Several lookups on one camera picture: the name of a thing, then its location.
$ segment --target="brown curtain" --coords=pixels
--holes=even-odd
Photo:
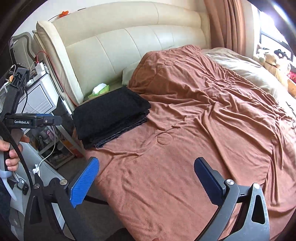
[[[246,30],[241,0],[204,0],[210,18],[212,48],[246,54]]]

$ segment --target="tufted headboard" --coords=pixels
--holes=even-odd
[[[206,13],[147,1],[88,7],[52,23],[40,21],[36,29],[34,51],[50,55],[76,105],[100,83],[118,86],[123,69],[149,51],[187,44],[210,48]]]

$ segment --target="stuffed animal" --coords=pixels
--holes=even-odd
[[[266,62],[272,66],[277,67],[278,69],[281,67],[279,64],[279,57],[270,50],[258,49],[258,58],[261,65]]]

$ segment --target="metal screw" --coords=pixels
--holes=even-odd
[[[40,187],[39,183],[35,183],[34,186],[33,186],[34,189],[38,189],[39,187]]]
[[[66,185],[68,183],[68,181],[66,179],[62,179],[59,182],[62,186]]]
[[[260,189],[260,185],[258,183],[254,183],[253,187],[256,188],[256,189]]]
[[[231,180],[231,179],[227,179],[226,180],[226,183],[228,184],[228,185],[233,185],[234,184],[234,181],[233,180]]]

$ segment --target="drawer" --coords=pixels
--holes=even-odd
[[[17,113],[21,113],[26,102],[25,95],[21,98],[17,108]],[[28,102],[25,106],[24,113],[48,113],[52,108],[52,104],[47,98],[42,85],[37,85],[28,92]]]

